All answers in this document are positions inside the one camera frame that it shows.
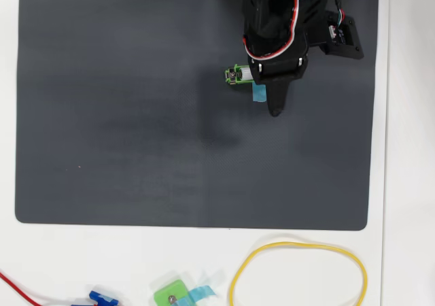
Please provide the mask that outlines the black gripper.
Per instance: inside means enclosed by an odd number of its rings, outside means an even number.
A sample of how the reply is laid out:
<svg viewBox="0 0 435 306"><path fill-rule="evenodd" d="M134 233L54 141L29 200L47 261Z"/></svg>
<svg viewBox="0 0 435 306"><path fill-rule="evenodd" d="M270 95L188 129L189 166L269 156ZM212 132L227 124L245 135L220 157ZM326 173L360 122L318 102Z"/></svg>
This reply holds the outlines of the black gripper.
<svg viewBox="0 0 435 306"><path fill-rule="evenodd" d="M254 81L266 85L266 102L269 114L279 116L285 109L288 88L292 81L300 78L307 66L309 43L307 34L296 29L292 45L282 54L270 60L256 60L248 56Z"/></svg>

